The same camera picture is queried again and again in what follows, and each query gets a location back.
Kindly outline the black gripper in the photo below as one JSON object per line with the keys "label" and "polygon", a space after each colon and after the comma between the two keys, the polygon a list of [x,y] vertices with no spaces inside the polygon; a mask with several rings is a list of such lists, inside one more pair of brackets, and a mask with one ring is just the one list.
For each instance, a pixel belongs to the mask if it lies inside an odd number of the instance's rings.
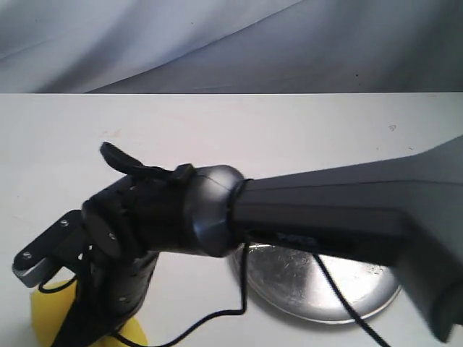
{"label": "black gripper", "polygon": [[119,332],[142,306],[158,260],[141,238],[137,214],[148,199],[166,192],[172,200],[165,225],[175,226],[190,164],[161,173],[138,169],[93,195],[82,206],[84,244],[77,266],[75,299],[54,339],[55,346],[90,346]]}

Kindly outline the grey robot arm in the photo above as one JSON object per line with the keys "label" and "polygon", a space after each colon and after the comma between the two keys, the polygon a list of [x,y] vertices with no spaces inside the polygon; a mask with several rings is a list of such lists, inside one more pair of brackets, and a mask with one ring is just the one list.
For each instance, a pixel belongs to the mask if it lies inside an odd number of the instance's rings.
{"label": "grey robot arm", "polygon": [[462,323],[461,137],[267,179],[145,166],[108,142],[100,151],[123,177],[82,206],[77,293],[55,346],[114,335],[141,307],[160,252],[225,257],[251,243],[388,266],[438,340]]}

